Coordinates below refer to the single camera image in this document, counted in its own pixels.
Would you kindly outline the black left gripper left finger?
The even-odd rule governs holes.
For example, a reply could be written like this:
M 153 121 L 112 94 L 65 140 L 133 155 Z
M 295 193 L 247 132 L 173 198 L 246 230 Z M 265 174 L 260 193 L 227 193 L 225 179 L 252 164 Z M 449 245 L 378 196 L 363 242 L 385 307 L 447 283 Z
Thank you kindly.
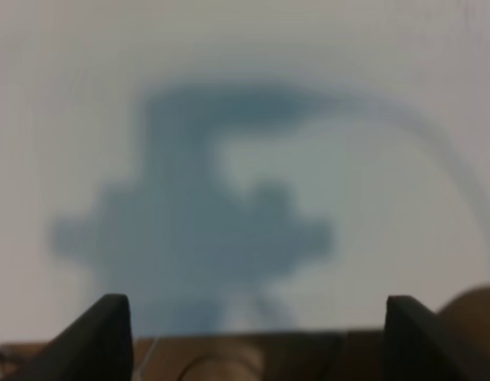
M 131 380 L 132 374 L 129 300 L 124 294 L 106 294 L 10 379 Z

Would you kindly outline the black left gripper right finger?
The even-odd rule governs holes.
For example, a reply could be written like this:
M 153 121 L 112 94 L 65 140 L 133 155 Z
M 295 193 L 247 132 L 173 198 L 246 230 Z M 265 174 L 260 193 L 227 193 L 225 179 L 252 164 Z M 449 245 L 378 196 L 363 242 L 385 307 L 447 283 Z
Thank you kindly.
M 490 380 L 490 358 L 411 296 L 387 300 L 385 380 Z

